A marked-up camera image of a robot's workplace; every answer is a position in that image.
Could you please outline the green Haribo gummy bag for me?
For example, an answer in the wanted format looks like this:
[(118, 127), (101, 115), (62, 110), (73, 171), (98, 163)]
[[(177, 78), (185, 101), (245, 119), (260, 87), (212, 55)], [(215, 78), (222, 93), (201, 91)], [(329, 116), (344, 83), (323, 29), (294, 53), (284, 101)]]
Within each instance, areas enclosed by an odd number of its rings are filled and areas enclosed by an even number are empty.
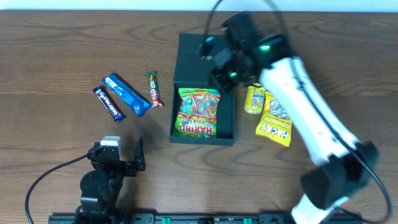
[(221, 95), (218, 90), (179, 88), (182, 100), (174, 124), (173, 136), (216, 138), (217, 112)]

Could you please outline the blue Oreo cookie pack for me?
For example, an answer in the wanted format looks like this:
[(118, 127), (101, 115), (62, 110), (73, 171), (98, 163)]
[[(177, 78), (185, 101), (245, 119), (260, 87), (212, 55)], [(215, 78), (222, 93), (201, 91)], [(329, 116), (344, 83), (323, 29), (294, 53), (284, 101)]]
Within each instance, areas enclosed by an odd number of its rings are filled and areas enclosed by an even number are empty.
[(131, 88), (116, 72), (102, 78), (102, 82), (112, 90), (137, 117), (141, 117), (151, 107), (151, 104), (135, 89)]

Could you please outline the yellow Mentos gum bottle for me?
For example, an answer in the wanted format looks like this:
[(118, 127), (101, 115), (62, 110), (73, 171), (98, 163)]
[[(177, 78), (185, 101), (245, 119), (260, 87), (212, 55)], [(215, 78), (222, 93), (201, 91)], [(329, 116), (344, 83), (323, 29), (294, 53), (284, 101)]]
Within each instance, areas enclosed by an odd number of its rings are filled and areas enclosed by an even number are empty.
[(249, 114), (260, 114), (263, 110), (266, 89), (260, 83), (253, 83), (248, 86), (245, 112)]

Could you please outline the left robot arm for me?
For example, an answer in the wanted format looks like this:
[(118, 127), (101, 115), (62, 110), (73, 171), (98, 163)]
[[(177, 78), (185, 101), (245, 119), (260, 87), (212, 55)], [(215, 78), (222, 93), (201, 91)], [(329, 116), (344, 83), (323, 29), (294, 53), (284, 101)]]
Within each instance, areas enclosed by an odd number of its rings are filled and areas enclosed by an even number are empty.
[(88, 150), (94, 169), (80, 181), (81, 205), (75, 211), (74, 223), (129, 223), (128, 215), (116, 204), (124, 178), (146, 169), (143, 140), (138, 140), (133, 160), (120, 160), (122, 149), (119, 136), (105, 136)]

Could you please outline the purple Dairy Milk bar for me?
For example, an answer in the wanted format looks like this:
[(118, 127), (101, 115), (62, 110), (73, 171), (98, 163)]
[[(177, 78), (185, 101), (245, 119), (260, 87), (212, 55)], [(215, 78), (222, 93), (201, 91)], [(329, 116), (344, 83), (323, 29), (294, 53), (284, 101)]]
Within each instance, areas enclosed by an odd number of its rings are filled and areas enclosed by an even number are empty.
[(121, 111), (119, 106), (114, 102), (105, 86), (97, 86), (93, 89), (93, 93), (100, 99), (104, 107), (110, 113), (115, 123), (121, 122), (126, 115)]

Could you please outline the yellow Hacks candy bag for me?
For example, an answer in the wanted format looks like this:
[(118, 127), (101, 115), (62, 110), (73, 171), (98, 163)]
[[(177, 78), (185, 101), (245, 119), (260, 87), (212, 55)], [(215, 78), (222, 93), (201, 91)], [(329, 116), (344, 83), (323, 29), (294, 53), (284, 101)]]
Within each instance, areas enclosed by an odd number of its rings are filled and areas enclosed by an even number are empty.
[(272, 93), (267, 91), (265, 97), (264, 109), (255, 134), (289, 147), (292, 138), (292, 120)]

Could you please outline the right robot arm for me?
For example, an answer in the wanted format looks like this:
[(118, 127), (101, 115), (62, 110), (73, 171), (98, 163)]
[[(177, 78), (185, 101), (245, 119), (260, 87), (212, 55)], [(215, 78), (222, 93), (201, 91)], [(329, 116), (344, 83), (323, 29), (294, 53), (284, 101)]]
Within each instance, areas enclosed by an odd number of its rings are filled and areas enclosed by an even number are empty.
[(204, 33), (200, 55), (214, 63), (211, 80), (227, 93), (240, 83), (259, 82), (286, 110), (303, 139), (315, 169), (301, 176), (303, 196), (292, 209), (296, 223), (321, 223), (370, 179), (378, 151), (361, 143), (336, 117), (315, 88), (286, 34), (264, 37), (248, 12), (222, 25), (227, 46), (214, 52)]

